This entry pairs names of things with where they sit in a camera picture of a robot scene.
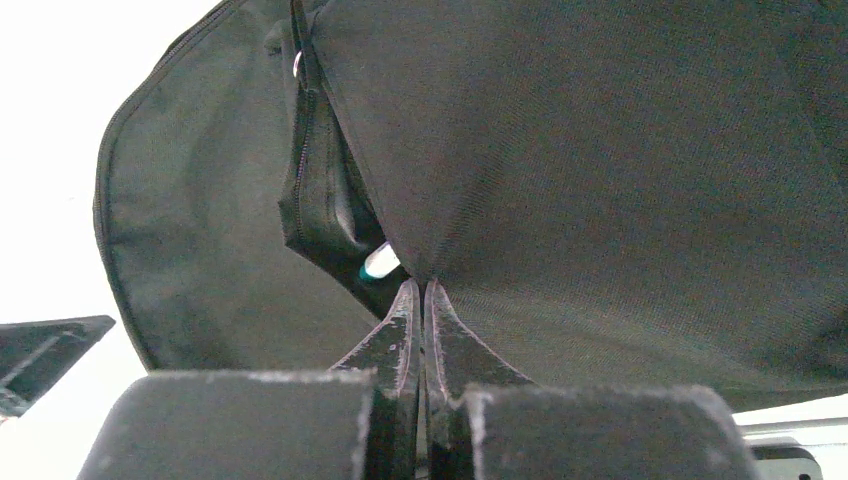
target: black bag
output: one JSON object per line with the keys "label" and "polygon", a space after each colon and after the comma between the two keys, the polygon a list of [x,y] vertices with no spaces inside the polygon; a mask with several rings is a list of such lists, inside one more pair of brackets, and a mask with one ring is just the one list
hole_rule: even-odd
{"label": "black bag", "polygon": [[[844,2],[292,20],[222,2],[105,134],[95,226],[147,367],[329,367],[412,276],[542,384],[848,392]],[[361,280],[386,240],[403,269]]]}

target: zipper pull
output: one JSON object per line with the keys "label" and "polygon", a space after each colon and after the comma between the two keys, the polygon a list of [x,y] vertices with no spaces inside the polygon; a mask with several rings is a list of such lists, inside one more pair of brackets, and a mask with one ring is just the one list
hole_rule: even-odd
{"label": "zipper pull", "polygon": [[316,90],[321,85],[318,59],[312,48],[311,30],[306,19],[306,11],[302,0],[291,0],[292,42],[294,51],[294,67],[292,73],[300,80],[300,85],[306,91]]}
{"label": "zipper pull", "polygon": [[389,242],[386,242],[380,248],[374,250],[371,255],[368,255],[365,264],[359,269],[359,278],[366,282],[380,280],[386,278],[399,266],[400,260],[398,260]]}

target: bag pocket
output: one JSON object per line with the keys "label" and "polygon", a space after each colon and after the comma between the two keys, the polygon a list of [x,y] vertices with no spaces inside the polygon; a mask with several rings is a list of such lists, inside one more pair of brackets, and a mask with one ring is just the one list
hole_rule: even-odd
{"label": "bag pocket", "polygon": [[[298,58],[301,64],[307,62]],[[317,59],[310,60],[310,70],[299,72],[312,78],[308,83],[301,80],[296,89],[291,161],[279,202],[285,244],[332,275],[382,317],[409,276],[397,269],[379,282],[359,278],[360,267],[385,242],[385,236],[320,84]]]}

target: zipper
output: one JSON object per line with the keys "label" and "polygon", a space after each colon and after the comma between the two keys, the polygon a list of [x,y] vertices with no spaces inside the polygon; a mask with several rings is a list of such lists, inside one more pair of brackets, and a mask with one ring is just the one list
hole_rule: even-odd
{"label": "zipper", "polygon": [[306,90],[306,125],[304,125],[303,142],[300,144],[300,158],[297,164],[297,174],[294,179],[294,220],[297,229],[297,239],[304,248],[306,238],[303,228],[303,215],[301,213],[300,190],[303,185],[303,173],[306,170],[306,162],[309,160],[309,140],[312,137],[312,128],[315,124],[315,92]]}
{"label": "zipper", "polygon": [[[97,182],[94,187],[94,238],[97,242],[97,250],[100,253],[100,260],[103,262],[103,267],[106,269],[106,275],[109,278],[110,285],[119,285],[114,267],[111,262],[111,255],[108,252],[105,244],[106,223],[103,214],[104,201],[103,192],[109,188],[108,169],[110,166],[110,158],[112,145],[116,138],[113,138],[113,130],[118,126],[119,120],[125,121],[125,114],[130,105],[136,103],[140,97],[149,93],[150,87],[161,79],[157,78],[159,72],[167,66],[179,52],[186,48],[198,35],[207,32],[211,27],[216,26],[218,21],[225,18],[225,14],[233,13],[236,8],[240,7],[247,0],[223,0],[215,6],[209,13],[206,14],[193,27],[179,36],[168,49],[165,54],[153,67],[153,71],[139,85],[138,88],[127,97],[126,100],[118,107],[115,114],[109,120],[106,131],[103,134],[103,140],[100,142],[100,149],[97,153]],[[142,364],[146,370],[158,368],[158,365],[153,360],[147,346],[141,341],[141,334],[136,328],[130,309],[125,301],[125,295],[121,291],[115,291],[115,301],[118,304],[118,309],[122,316],[125,316],[127,321],[124,322],[125,328],[130,333],[129,338],[133,348],[139,354]]]}
{"label": "zipper", "polygon": [[106,127],[106,131],[103,135],[103,141],[100,143],[100,150],[97,153],[97,174],[99,176],[97,185],[94,189],[94,238],[97,242],[97,249],[100,251],[100,259],[103,261],[104,265],[106,264],[106,255],[105,251],[105,239],[104,234],[106,231],[106,225],[103,219],[103,190],[107,187],[106,184],[106,172],[105,170],[109,166],[108,159],[104,158],[111,148],[111,144],[114,143],[114,139],[111,138],[110,133],[112,129],[115,128],[115,124],[118,123],[118,118],[123,116],[124,110],[128,105],[135,102],[135,100],[141,96],[143,93],[146,93],[150,84],[153,83],[154,77],[157,73],[159,73],[165,65],[167,65],[176,55],[179,53],[186,45],[188,45],[194,38],[197,37],[198,34],[205,31],[209,26],[215,23],[216,20],[221,18],[224,13],[227,13],[230,10],[233,10],[232,7],[237,6],[237,4],[242,4],[246,0],[223,0],[221,3],[215,6],[209,13],[206,14],[199,22],[197,22],[193,27],[188,29],[185,33],[180,35],[177,40],[175,40],[169,47],[168,50],[165,51],[165,54],[162,58],[156,63],[153,67],[153,71],[150,72],[150,75],[141,83],[141,85],[133,91],[130,96],[124,100],[118,110],[115,111],[115,114],[112,115],[112,118],[109,120],[109,124]]}

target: white wall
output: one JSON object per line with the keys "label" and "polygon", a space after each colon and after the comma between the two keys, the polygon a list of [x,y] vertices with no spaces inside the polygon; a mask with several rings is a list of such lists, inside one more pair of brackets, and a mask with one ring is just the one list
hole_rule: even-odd
{"label": "white wall", "polygon": [[[216,3],[4,2],[0,323],[118,319],[91,221],[100,138],[170,42]],[[0,427],[2,478],[74,478],[109,407],[143,374],[119,325],[26,416]],[[739,419],[848,416],[848,397],[816,405]]]}

